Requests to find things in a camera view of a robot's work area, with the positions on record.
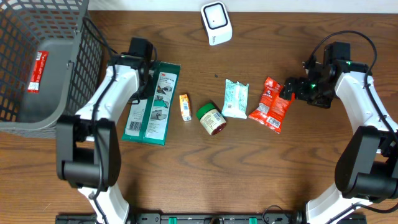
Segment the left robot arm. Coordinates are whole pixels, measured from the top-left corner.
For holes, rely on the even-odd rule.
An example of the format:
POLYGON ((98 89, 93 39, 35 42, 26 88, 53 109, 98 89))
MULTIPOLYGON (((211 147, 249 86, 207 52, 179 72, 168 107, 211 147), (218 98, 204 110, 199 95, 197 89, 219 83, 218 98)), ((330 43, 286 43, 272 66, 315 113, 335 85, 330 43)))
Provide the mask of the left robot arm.
POLYGON ((130 103, 154 94, 150 69, 157 52, 147 39, 134 37, 129 50, 112 54, 106 75, 85 106, 56 123, 57 176, 88 199, 92 215, 57 215, 56 223, 135 223, 117 180, 121 153, 117 122, 130 103))

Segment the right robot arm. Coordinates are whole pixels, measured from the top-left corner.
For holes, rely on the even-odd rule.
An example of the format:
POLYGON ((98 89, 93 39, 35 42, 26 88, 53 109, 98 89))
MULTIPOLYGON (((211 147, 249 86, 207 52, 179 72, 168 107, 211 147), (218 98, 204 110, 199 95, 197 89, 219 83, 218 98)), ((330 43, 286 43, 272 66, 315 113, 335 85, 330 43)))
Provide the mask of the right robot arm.
POLYGON ((335 181, 321 196, 308 201, 294 223, 338 223, 358 208, 397 198, 397 123, 378 97, 366 64, 351 61, 350 44, 334 42, 323 62, 311 56, 306 77, 288 78, 280 92, 285 100, 303 100, 329 108, 343 103, 353 137, 335 166, 335 181))

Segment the green white packet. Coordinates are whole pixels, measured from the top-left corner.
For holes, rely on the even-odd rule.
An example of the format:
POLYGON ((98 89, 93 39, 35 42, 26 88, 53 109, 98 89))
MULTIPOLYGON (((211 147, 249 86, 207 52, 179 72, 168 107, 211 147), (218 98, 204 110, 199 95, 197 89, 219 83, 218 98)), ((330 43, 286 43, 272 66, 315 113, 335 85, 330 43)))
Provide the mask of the green white packet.
POLYGON ((170 107, 181 66, 157 62, 150 70, 149 96, 131 105, 122 140, 163 146, 169 126, 170 107))

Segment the red snack packet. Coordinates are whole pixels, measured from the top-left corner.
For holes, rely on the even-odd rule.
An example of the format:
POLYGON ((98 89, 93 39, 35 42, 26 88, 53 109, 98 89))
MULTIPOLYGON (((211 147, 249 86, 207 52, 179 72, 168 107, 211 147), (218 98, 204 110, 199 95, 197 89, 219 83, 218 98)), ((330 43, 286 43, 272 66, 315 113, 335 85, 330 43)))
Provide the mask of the red snack packet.
POLYGON ((264 82, 259 106, 248 116, 248 118, 267 126, 277 134, 280 134, 285 114, 293 103, 295 94, 285 100, 279 96, 283 86, 271 77, 264 82))

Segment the small orange white carton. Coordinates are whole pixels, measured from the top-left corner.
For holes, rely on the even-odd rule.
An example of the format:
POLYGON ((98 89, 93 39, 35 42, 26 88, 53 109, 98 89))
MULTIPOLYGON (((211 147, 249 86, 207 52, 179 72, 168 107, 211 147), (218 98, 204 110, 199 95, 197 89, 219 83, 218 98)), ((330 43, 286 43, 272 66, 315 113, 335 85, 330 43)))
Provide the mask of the small orange white carton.
POLYGON ((192 112, 190 107, 190 100, 187 94, 179 96, 180 111, 184 121, 192 120, 192 112))

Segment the light teal wipes pack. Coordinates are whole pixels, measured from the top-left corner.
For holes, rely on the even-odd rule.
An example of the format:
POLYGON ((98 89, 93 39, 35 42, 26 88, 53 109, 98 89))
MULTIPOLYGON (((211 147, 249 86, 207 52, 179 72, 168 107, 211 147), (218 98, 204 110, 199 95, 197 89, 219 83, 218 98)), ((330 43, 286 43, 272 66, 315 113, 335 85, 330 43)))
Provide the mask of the light teal wipes pack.
POLYGON ((225 80, 224 105, 221 114, 225 117, 246 119, 249 84, 225 80))

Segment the green lid jar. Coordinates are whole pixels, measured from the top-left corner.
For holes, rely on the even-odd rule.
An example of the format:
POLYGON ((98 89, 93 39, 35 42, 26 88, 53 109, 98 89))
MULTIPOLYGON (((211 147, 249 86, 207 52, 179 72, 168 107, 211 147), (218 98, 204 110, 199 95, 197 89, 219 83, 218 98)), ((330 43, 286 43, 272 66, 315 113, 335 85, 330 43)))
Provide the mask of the green lid jar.
POLYGON ((214 136, 226 126, 226 120, 213 103, 207 103, 196 113, 201 125, 209 135, 214 136))

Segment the narrow red stick packet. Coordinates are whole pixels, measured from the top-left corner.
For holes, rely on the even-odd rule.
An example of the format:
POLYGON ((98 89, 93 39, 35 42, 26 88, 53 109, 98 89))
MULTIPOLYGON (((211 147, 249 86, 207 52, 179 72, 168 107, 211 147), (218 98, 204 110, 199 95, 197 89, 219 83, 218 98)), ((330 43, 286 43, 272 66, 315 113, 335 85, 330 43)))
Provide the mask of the narrow red stick packet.
POLYGON ((40 81, 42 79, 45 64, 49 53, 47 51, 38 51, 35 58, 34 69, 27 87, 28 93, 39 93, 40 81))

